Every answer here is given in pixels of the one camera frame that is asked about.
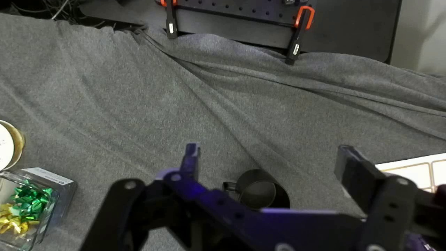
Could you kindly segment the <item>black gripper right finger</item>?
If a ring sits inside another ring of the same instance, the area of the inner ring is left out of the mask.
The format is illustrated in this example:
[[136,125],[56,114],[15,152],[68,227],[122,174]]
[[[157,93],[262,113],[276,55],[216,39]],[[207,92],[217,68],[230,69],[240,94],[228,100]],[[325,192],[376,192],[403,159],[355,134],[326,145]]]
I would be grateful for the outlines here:
[[351,145],[337,147],[336,178],[355,202],[371,202],[384,175]]

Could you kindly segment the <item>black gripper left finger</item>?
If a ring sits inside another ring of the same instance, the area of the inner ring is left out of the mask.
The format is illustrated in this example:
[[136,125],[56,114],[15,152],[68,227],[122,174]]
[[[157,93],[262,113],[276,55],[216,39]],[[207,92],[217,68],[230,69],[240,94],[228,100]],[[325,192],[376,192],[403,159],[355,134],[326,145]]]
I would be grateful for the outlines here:
[[180,173],[194,181],[198,180],[200,146],[198,143],[187,143],[180,164]]

